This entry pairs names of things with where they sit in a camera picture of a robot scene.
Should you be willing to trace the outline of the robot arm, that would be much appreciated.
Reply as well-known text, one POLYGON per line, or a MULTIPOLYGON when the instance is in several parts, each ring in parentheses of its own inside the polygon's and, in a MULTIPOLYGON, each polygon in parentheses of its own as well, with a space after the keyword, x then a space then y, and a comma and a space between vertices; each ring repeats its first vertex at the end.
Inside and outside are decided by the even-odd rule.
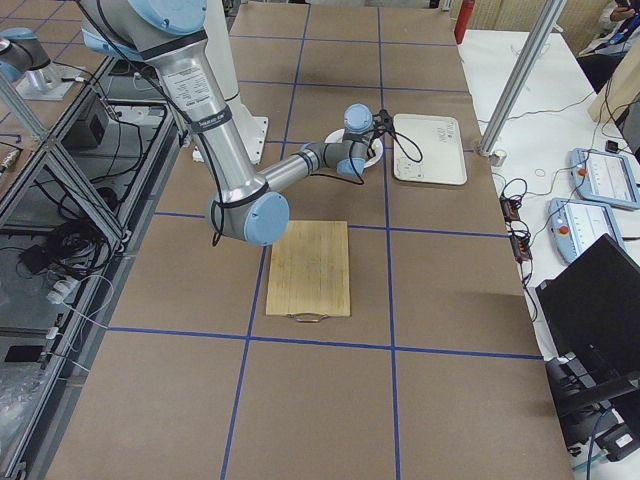
POLYGON ((215 181, 209 205, 214 236, 266 246, 285 233, 290 208, 282 190, 332 169, 359 183, 379 123, 360 103, 344 113, 337 143, 308 143, 258 171, 250 161, 232 109, 206 57, 205 1, 81 1, 86 45, 157 75, 151 85, 174 108, 215 181))
POLYGON ((13 27, 1 32, 1 73, 9 82, 50 64, 49 55, 31 29, 13 27))

